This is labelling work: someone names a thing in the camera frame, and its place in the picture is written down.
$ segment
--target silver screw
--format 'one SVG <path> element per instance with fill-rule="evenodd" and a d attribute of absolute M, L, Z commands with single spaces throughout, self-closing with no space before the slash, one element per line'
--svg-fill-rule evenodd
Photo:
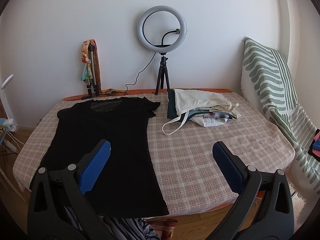
<path fill-rule="evenodd" d="M 249 171 L 256 171 L 256 167 L 253 166 L 253 165 L 249 165 L 249 166 L 248 166 L 248 170 L 249 170 Z"/>
<path fill-rule="evenodd" d="M 279 169 L 279 170 L 278 170 L 278 174 L 279 174 L 279 175 L 284 175 L 284 171 L 281 170 L 281 169 Z"/>
<path fill-rule="evenodd" d="M 40 174 L 44 173 L 45 172 L 45 167 L 41 167 L 38 171 Z"/>
<path fill-rule="evenodd" d="M 68 170 L 69 170 L 69 171 L 73 171 L 75 168 L 76 168 L 76 165 L 75 165 L 75 164 L 70 164 L 70 165 L 68 166 Z"/>

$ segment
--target ring light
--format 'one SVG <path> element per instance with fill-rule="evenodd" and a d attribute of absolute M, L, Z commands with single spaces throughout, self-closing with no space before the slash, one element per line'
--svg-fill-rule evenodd
<path fill-rule="evenodd" d="M 177 20 L 179 21 L 179 24 L 180 24 L 179 37 L 173 44 L 171 44 L 169 46 L 168 45 L 155 46 L 155 45 L 151 44 L 144 35 L 144 24 L 145 24 L 146 20 L 149 18 L 150 15 L 152 15 L 156 12 L 162 12 L 162 11 L 169 12 L 169 13 L 173 14 L 177 18 Z M 169 7 L 169 6 L 159 5 L 159 6 L 155 6 L 155 7 L 150 8 L 141 16 L 141 18 L 138 22 L 137 32 L 138 32 L 139 40 L 141 41 L 143 46 L 145 46 L 147 49 L 152 50 L 154 52 L 158 52 L 158 53 L 166 53 L 166 52 L 170 52 L 170 51 L 176 49 L 184 41 L 184 38 L 186 37 L 186 34 L 187 34 L 187 24 L 186 24 L 186 21 L 183 18 L 183 16 L 176 9 Z"/>

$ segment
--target plaid tablecloth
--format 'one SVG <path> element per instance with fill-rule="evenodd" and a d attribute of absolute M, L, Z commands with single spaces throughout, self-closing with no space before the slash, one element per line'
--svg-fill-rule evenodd
<path fill-rule="evenodd" d="M 230 190 L 212 157 L 212 145 L 217 141 L 223 141 L 246 165 L 252 164 L 259 171 L 285 170 L 294 158 L 292 146 L 275 125 L 237 93 L 223 95 L 233 104 L 239 103 L 237 110 L 242 114 L 240 118 L 228 120 L 218 127 L 202 127 L 189 121 L 169 136 L 161 130 L 168 121 L 167 94 L 138 95 L 161 102 L 155 111 L 156 117 L 149 119 L 148 144 L 170 215 L 201 213 L 236 199 L 237 194 Z M 78 102 L 81 101 L 57 103 L 31 134 L 13 167 L 13 174 L 22 190 L 29 187 L 51 144 L 58 125 L 57 112 Z M 167 125 L 166 132 L 178 125 L 180 123 Z"/>

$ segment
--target black shirt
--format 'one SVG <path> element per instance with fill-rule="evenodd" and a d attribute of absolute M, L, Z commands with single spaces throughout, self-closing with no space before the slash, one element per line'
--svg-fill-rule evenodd
<path fill-rule="evenodd" d="M 40 166 L 65 169 L 106 139 L 111 155 L 92 191 L 85 193 L 96 213 L 118 218 L 168 215 L 147 140 L 148 119 L 159 105 L 146 98 L 122 97 L 60 110 L 56 134 Z"/>

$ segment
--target striped fabric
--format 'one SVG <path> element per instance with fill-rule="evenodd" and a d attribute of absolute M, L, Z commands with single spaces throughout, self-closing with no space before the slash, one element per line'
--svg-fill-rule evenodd
<path fill-rule="evenodd" d="M 305 198 L 320 194 L 320 163 L 307 154 L 316 127 L 298 103 L 284 55 L 246 38 L 242 75 L 242 82 L 250 78 L 265 118 L 279 128 L 295 150 L 288 177 L 296 190 Z"/>

